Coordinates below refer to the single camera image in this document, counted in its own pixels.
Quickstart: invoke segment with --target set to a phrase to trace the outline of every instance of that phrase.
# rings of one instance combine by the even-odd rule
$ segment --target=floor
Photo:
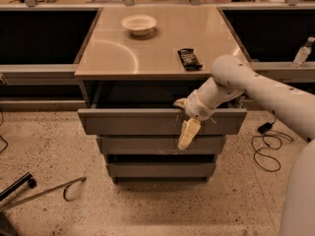
[[[59,190],[4,212],[21,236],[44,235],[278,235],[290,167],[305,145],[280,121],[274,130],[294,138],[275,156],[282,168],[259,168],[251,147],[257,128],[274,121],[248,109],[238,135],[228,136],[214,176],[196,181],[119,182],[108,177],[95,136],[87,136],[77,112],[3,108],[0,135],[9,146],[0,154],[0,191],[30,172],[37,187],[23,186],[0,203],[17,201],[86,176],[63,200]],[[276,167],[271,161],[266,167]]]

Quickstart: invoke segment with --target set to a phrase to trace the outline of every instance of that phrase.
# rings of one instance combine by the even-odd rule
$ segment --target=drawer front
[[[204,164],[107,164],[110,177],[211,177],[216,165]]]
[[[97,137],[99,151],[106,154],[219,154],[226,136],[197,136],[189,148],[178,148],[179,136]]]
[[[177,108],[111,108],[78,111],[87,135],[180,135],[188,117]],[[237,134],[246,109],[217,109],[198,135]]]

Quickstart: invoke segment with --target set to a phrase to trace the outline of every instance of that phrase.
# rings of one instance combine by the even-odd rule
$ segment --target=plastic bottle
[[[308,58],[309,54],[312,51],[312,45],[314,41],[315,37],[310,36],[307,38],[307,42],[299,48],[292,63],[292,66],[296,68],[300,67],[306,61],[306,59]]]

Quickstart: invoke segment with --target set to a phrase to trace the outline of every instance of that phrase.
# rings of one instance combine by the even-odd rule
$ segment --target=cord
[[[3,112],[2,112],[2,108],[0,107],[0,116],[1,116],[1,120],[0,120],[0,126],[2,126],[3,122],[4,122],[4,116],[3,116]],[[0,140],[3,141],[3,143],[5,144],[3,148],[1,148],[0,150],[0,154],[8,147],[8,142],[0,135]]]
[[[289,142],[294,142],[294,138],[292,138],[291,136],[289,136],[289,135],[287,135],[287,134],[285,134],[285,133],[283,133],[283,132],[280,132],[280,131],[271,130],[272,127],[273,127],[273,124],[274,124],[275,122],[276,122],[276,119],[275,119],[275,121],[274,121],[272,124],[269,123],[269,124],[271,125],[271,128],[270,128],[269,130],[265,131],[264,134],[261,135],[261,136],[253,136],[253,137],[252,137],[252,141],[251,141],[252,148],[254,148],[254,151],[255,151],[255,152],[254,152],[254,155],[253,155],[253,158],[254,158],[255,163],[256,163],[260,168],[264,169],[264,170],[267,171],[267,172],[277,172],[277,171],[281,170],[282,165],[281,165],[281,163],[280,163],[274,156],[270,156],[270,155],[267,155],[267,154],[263,154],[263,153],[262,153],[262,150],[264,150],[264,149],[271,149],[271,150],[278,150],[278,149],[280,149],[280,148],[283,146],[283,143],[284,143],[284,142],[283,142],[283,139],[284,139],[284,140],[287,140],[287,141],[289,141]],[[279,145],[278,145],[277,147],[272,147],[269,143],[267,143],[266,138],[275,139],[276,141],[279,142]],[[264,142],[264,144],[265,144],[266,146],[265,146],[265,147],[260,147],[260,148],[255,148],[254,142],[255,142],[255,140],[257,140],[257,139],[262,139],[263,142]],[[264,167],[264,166],[259,162],[258,157],[257,157],[258,155],[260,155],[260,156],[262,156],[262,157],[269,158],[270,160],[273,160],[273,161],[276,163],[277,167],[276,167],[275,169],[268,169],[268,168]]]

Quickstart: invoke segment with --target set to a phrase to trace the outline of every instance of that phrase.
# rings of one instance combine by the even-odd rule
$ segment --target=white bowl
[[[157,20],[148,15],[133,15],[124,18],[121,25],[134,35],[146,35],[157,24]]]

